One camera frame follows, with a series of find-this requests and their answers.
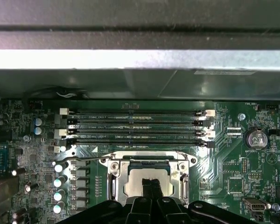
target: integrated circuit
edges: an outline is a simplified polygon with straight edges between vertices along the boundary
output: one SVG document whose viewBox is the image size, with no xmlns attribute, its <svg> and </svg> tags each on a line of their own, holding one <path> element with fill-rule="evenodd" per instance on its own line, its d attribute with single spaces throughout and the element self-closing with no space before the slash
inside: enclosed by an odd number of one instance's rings
<svg viewBox="0 0 280 224">
<path fill-rule="evenodd" d="M 32 154 L 29 157 L 30 161 L 36 161 L 36 154 Z"/>
<path fill-rule="evenodd" d="M 45 182 L 53 182 L 53 177 L 51 174 L 46 174 L 45 175 Z"/>
<path fill-rule="evenodd" d="M 241 194 L 244 190 L 244 179 L 242 177 L 230 177 L 227 188 L 230 194 Z"/>
</svg>

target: green circuit board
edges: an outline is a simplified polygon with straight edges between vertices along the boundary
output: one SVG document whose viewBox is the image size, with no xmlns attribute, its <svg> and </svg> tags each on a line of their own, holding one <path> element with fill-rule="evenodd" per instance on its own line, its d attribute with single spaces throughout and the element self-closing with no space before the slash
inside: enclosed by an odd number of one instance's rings
<svg viewBox="0 0 280 224">
<path fill-rule="evenodd" d="M 56 223 L 86 207 L 106 200 L 106 168 L 96 161 L 82 164 L 72 162 L 64 171 L 64 174 L 69 177 L 67 183 L 63 185 L 67 192 L 65 209 L 60 214 L 53 212 L 56 204 L 53 195 L 57 191 L 53 181 L 58 174 L 54 171 L 52 161 L 60 153 L 60 147 L 65 144 L 64 140 L 56 138 L 54 133 L 56 129 L 68 128 L 71 119 L 69 116 L 60 115 L 60 108 L 69 108 L 70 111 L 101 110 L 105 113 L 129 110 L 139 111 L 139 113 L 141 111 L 160 114 L 166 112 L 170 116 L 164 116 L 155 126 L 150 126 L 151 130 L 163 133 L 154 135 L 155 140 L 152 144 L 141 143 L 139 146 L 133 146 L 133 150 L 179 150 L 196 156 L 198 163 L 189 170 L 191 202 L 206 201 L 251 220 L 255 219 L 243 198 L 263 199 L 270 204 L 280 205 L 280 194 L 277 192 L 280 190 L 280 136 L 270 133 L 270 130 L 280 129 L 278 104 L 212 101 L 33 100 L 28 102 L 28 106 L 27 112 L 20 100 L 1 100 L 0 121 L 3 122 L 0 122 L 0 131 L 12 132 L 7 139 L 9 168 L 25 167 L 26 169 L 26 173 L 20 176 L 20 189 L 23 190 L 13 198 L 13 211 L 23 206 L 36 207 L 41 224 Z M 187 116 L 183 113 L 200 110 L 216 111 L 213 118 L 213 130 L 216 132 L 215 138 L 212 139 L 216 143 L 214 148 L 187 144 L 186 140 L 190 141 L 190 139 L 187 139 L 184 132 L 178 133 L 179 128 L 186 127 L 185 130 L 192 128 L 181 125 L 185 121 L 188 122 Z M 41 128 L 41 134 L 35 134 L 34 131 L 36 118 L 42 120 L 42 124 L 38 126 Z M 102 123 L 105 120 L 103 117 L 91 117 L 90 122 L 92 119 L 102 119 Z M 144 119 L 140 126 L 145 126 L 145 123 Z M 171 130 L 167 123 L 174 123 L 177 133 L 170 135 L 173 129 Z M 94 133 L 94 143 L 82 145 L 85 150 L 92 152 L 94 157 L 118 149 L 122 150 L 120 143 L 118 145 L 101 143 L 103 131 L 94 126 L 92 129 L 98 130 L 98 133 Z M 247 138 L 252 130 L 265 134 L 267 141 L 262 142 L 265 147 L 255 149 L 248 146 Z M 28 182 L 39 184 L 31 194 L 24 192 L 24 186 Z M 270 212 L 280 213 L 280 211 L 266 210 L 264 222 L 269 222 Z"/>
</svg>

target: ram slot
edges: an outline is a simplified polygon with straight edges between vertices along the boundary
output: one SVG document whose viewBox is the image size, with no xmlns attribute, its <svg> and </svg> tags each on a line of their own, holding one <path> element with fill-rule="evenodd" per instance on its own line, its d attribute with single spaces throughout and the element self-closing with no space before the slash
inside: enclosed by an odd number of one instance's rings
<svg viewBox="0 0 280 224">
<path fill-rule="evenodd" d="M 200 130 L 178 129 L 69 129 L 68 134 L 90 134 L 90 133 L 126 133 L 126 134 L 189 134 L 193 136 L 205 136 L 206 133 Z"/>
<path fill-rule="evenodd" d="M 97 124 L 117 124 L 117 125 L 125 125 L 125 124 L 161 124 L 161 125 L 192 125 L 192 126 L 210 126 L 210 120 L 109 120 L 109 119 L 68 119 L 68 125 L 91 125 L 91 123 Z"/>
<path fill-rule="evenodd" d="M 172 117 L 196 117 L 200 116 L 203 111 L 142 111 L 142 110 L 69 110 L 71 115 L 99 115 L 99 116 L 114 116 L 129 114 L 133 116 L 172 116 Z"/>
<path fill-rule="evenodd" d="M 191 140 L 196 134 L 122 134 L 122 133 L 80 133 L 68 135 L 67 139 L 109 139 L 109 140 Z"/>
</svg>

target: cable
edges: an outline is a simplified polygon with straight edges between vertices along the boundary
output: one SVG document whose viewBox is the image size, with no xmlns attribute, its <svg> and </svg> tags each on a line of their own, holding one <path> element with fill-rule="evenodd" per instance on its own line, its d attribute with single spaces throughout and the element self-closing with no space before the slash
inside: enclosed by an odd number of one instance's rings
<svg viewBox="0 0 280 224">
<path fill-rule="evenodd" d="M 89 97 L 86 94 L 86 90 L 81 88 L 67 88 L 67 87 L 61 87 L 61 86 L 48 86 L 42 89 L 36 89 L 27 91 L 23 94 L 22 97 L 22 104 L 25 112 L 30 112 L 29 107 L 29 99 L 30 98 L 37 98 L 40 96 L 43 96 L 45 94 L 57 94 L 60 97 L 63 98 L 82 98 L 82 99 L 89 99 Z"/>
</svg>

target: metal bracket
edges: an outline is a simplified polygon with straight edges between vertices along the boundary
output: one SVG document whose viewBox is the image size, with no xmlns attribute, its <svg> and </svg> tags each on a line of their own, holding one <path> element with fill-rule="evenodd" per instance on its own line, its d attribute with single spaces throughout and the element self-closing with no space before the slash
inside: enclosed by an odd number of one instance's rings
<svg viewBox="0 0 280 224">
<path fill-rule="evenodd" d="M 128 197 L 142 195 L 142 178 L 157 176 L 164 196 L 189 204 L 189 168 L 197 164 L 196 157 L 176 151 L 117 151 L 105 156 L 99 162 L 108 168 L 109 200 L 125 205 Z"/>
</svg>

